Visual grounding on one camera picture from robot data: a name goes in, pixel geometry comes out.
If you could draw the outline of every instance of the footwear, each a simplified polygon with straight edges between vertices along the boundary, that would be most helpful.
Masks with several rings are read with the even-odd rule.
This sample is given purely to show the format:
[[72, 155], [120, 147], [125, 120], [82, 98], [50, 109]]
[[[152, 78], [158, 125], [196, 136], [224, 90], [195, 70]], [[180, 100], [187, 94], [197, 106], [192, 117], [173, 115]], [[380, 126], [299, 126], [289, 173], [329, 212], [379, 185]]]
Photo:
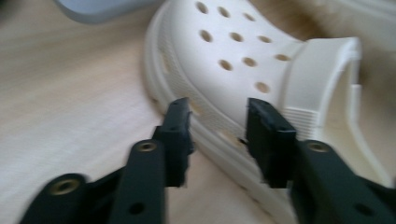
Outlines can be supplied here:
[[359, 39], [299, 41], [245, 0], [172, 0], [157, 12], [146, 41], [148, 91], [159, 108], [189, 97], [198, 148], [277, 222], [295, 222], [289, 199], [260, 183], [238, 141], [248, 98], [274, 105], [299, 139], [332, 145], [358, 175], [390, 185], [357, 126]]

